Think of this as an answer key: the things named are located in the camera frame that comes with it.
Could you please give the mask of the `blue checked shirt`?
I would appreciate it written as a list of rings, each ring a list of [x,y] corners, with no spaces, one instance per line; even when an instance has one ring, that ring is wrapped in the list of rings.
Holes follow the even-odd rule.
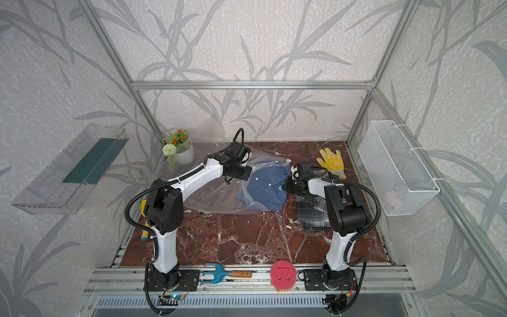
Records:
[[[256,162],[248,180],[240,182],[236,198],[250,210],[281,211],[288,197],[283,185],[289,176],[286,161]]]

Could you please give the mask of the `clear plastic vacuum bag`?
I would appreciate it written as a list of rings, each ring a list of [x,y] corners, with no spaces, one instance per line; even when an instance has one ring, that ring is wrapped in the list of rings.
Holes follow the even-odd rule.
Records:
[[[251,149],[251,157],[247,162],[250,167],[256,162],[278,160],[288,162],[290,168],[291,160],[286,155],[269,150],[266,142],[248,143],[246,146]],[[213,180],[190,195],[184,206],[204,213],[242,215],[266,212],[247,209],[236,198],[240,182],[241,180],[233,179],[227,184],[223,177]]]

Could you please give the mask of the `black plaid shirt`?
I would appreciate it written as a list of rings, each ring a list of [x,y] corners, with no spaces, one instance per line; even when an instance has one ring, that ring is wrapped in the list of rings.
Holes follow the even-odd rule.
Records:
[[[332,230],[326,200],[317,195],[297,196],[297,219],[306,232]]]

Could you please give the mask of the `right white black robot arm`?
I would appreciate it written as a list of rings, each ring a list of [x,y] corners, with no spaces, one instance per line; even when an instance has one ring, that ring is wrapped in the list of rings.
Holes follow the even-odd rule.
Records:
[[[380,220],[382,206],[378,196],[362,184],[319,176],[309,162],[290,167],[290,176],[283,189],[325,199],[333,237],[321,276],[325,285],[336,288],[352,271],[354,263],[350,257],[356,240],[370,232]]]

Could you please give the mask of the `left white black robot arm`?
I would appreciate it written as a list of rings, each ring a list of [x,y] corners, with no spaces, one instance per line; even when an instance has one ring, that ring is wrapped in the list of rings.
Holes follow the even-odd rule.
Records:
[[[202,164],[170,180],[158,179],[152,187],[132,198],[124,209],[125,220],[147,231],[153,239],[153,260],[147,264],[149,273],[166,288],[180,279],[176,254],[176,234],[184,220],[184,202],[208,183],[225,178],[228,184],[237,179],[247,181],[252,168],[247,165],[251,149],[244,143],[244,130],[238,129],[231,143],[218,152],[207,155]],[[147,197],[144,213],[148,225],[141,225],[130,215],[134,203]]]

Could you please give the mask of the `yellow work glove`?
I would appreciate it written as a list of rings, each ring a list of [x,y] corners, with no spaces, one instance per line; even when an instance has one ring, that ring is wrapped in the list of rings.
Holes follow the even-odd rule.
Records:
[[[340,180],[346,180],[345,165],[340,151],[332,151],[330,148],[320,149],[321,157],[316,160],[318,164],[329,171],[331,174],[337,176]]]

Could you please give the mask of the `potted artificial flower plant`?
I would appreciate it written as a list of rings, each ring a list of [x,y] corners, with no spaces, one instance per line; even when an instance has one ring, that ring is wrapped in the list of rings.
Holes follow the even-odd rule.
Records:
[[[177,165],[188,165],[194,161],[194,148],[187,130],[177,129],[174,133],[163,133],[162,154],[170,170]]]

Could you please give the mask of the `pink round scrub brush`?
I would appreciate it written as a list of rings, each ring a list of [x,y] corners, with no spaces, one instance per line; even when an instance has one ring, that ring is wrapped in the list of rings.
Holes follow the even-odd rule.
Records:
[[[270,270],[271,285],[277,292],[292,289],[297,282],[297,270],[293,264],[280,260],[273,264]]]

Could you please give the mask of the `pink object in basket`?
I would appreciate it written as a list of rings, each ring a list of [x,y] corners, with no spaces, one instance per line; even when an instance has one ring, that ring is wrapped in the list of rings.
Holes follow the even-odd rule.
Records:
[[[396,211],[400,210],[403,205],[402,200],[393,191],[386,192],[384,195],[384,200],[393,210]]]

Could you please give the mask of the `yellow toy shovel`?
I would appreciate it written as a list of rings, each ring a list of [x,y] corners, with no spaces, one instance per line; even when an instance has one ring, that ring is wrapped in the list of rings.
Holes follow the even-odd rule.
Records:
[[[141,202],[141,215],[144,217],[145,227],[149,228],[150,225],[148,223],[147,216],[145,215],[146,204],[147,204],[146,199]],[[146,230],[142,231],[141,241],[143,241],[143,242],[148,241],[150,239],[150,237],[151,237],[151,234],[148,231],[146,231]]]

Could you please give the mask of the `small green circuit board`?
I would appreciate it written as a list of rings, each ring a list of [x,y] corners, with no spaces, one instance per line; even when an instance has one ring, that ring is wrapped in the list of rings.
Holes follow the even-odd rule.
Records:
[[[169,304],[174,304],[175,302],[178,302],[178,301],[183,301],[185,298],[187,297],[186,294],[172,294],[172,295],[161,295],[159,297],[159,301],[160,302],[164,302],[164,303],[167,303],[168,305]]]

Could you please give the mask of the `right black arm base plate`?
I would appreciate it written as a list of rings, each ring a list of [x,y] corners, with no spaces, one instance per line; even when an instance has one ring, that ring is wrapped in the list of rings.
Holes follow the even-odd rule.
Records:
[[[343,291],[357,290],[358,281],[351,268],[342,271],[330,271],[327,268],[304,269],[301,271],[306,291]]]

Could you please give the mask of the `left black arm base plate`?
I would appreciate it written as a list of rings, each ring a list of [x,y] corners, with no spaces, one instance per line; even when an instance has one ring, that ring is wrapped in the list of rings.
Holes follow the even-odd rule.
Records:
[[[178,273],[170,273],[165,281],[158,278],[158,273],[149,269],[145,276],[144,291],[197,291],[199,283],[199,270],[180,270]]]

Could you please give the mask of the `clear acrylic wall shelf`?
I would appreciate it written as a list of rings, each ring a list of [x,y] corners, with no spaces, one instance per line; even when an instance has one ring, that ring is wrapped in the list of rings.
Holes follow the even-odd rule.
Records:
[[[74,215],[129,141],[89,124],[11,203],[31,215]]]

